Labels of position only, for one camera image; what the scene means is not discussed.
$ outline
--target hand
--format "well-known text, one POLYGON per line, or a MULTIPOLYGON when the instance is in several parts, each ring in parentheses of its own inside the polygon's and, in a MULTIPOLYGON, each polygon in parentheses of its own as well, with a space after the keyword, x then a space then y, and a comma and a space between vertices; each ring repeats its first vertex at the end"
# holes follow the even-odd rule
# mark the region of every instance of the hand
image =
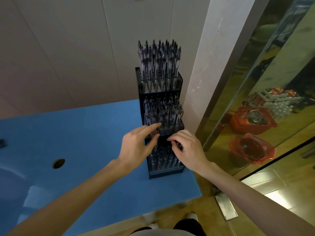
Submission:
POLYGON ((177 158, 190 170, 200 174, 200 171, 209 164, 200 141, 188 130, 178 131, 167 140, 172 142, 172 150, 177 158), (175 141, 178 141, 183 146, 183 151, 178 148, 175 141))
POLYGON ((145 146, 143 145, 143 141, 147 135, 153 133, 159 126, 161 126, 161 123, 155 123, 151 126, 141 126, 124 135, 117 160, 123 165, 126 174, 140 166, 144 159, 151 153, 160 134, 155 134, 145 146))

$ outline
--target forearm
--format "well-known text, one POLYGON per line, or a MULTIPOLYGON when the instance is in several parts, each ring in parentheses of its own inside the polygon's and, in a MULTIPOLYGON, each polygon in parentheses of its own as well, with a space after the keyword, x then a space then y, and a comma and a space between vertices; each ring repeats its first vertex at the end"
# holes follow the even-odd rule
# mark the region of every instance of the forearm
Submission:
POLYGON ((313 235, 314 227, 209 162, 201 175, 222 190, 266 235, 313 235))
POLYGON ((118 160, 16 226, 11 235, 62 235, 114 182, 124 176, 118 160))

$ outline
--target black pants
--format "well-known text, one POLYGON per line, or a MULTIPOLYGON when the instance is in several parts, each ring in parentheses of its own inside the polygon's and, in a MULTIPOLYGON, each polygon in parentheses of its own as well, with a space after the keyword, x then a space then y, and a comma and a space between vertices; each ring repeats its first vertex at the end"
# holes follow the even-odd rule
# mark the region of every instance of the black pants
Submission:
MULTIPOLYGON (((138 232, 145 229, 151 229, 150 227, 142 227, 132 232, 138 232)), ((182 219, 179 221, 173 229, 180 229, 190 232, 196 236, 206 236, 206 233, 203 231, 201 224, 195 219, 182 219)))

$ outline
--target pen display stand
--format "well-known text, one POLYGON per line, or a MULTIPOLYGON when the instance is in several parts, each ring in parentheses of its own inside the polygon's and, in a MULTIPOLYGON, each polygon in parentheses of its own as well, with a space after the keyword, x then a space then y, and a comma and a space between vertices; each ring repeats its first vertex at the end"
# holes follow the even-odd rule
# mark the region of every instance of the pen display stand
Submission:
MULTIPOLYGON (((138 42, 140 67, 136 68, 140 111, 143 125, 162 123, 157 129, 160 137, 151 154, 147 157, 149 179, 181 173, 184 165, 172 151, 171 142, 167 138, 183 130, 181 120, 183 109, 179 96, 183 78, 178 72, 181 58, 181 47, 176 41, 172 43, 161 40, 151 46, 146 41, 143 47, 138 42)), ((152 136, 145 138, 149 143, 152 136)))

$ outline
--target person's right arm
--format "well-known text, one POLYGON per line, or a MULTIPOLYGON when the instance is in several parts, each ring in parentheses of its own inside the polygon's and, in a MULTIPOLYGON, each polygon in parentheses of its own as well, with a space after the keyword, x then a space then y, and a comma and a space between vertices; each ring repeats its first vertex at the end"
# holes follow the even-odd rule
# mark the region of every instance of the person's right arm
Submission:
POLYGON ((209 162, 200 141, 182 130, 168 138, 177 158, 222 190, 266 235, 315 235, 315 227, 209 162), (181 151, 175 141, 183 146, 181 151))

